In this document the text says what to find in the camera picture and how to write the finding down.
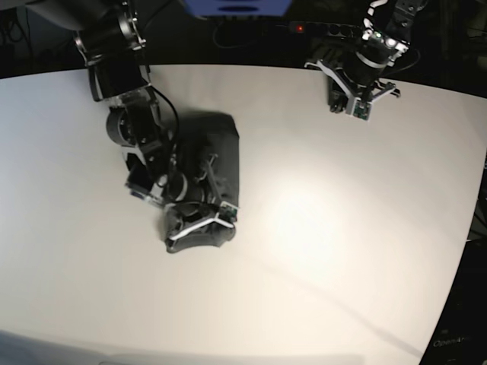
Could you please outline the dark grey T-shirt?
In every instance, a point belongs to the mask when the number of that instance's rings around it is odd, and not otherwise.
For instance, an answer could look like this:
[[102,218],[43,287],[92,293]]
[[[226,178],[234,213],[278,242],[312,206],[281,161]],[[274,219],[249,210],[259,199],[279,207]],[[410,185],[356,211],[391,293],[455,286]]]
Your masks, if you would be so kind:
[[220,247],[236,234],[240,136],[233,117],[219,112],[183,116],[165,192],[167,252]]

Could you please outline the black power strip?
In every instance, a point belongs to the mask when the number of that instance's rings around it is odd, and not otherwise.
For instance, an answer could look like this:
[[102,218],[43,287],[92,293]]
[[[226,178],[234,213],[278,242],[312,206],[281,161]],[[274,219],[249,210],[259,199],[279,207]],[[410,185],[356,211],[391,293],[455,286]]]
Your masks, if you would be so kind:
[[292,33],[312,37],[354,38],[361,35],[361,28],[349,24],[291,21],[288,28]]

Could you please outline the blue plastic box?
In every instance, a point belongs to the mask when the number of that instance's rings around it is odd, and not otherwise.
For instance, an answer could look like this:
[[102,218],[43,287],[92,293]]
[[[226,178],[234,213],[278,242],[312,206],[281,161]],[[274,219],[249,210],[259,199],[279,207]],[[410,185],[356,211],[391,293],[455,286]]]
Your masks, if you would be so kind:
[[273,16],[286,13],[292,0],[189,0],[187,11],[198,17]]

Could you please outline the black OpenArm case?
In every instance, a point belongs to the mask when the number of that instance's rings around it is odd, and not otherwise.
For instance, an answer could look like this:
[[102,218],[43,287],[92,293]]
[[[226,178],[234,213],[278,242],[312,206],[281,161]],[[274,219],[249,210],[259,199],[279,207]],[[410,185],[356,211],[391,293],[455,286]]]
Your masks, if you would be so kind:
[[421,364],[486,363],[486,291],[486,240],[471,240]]

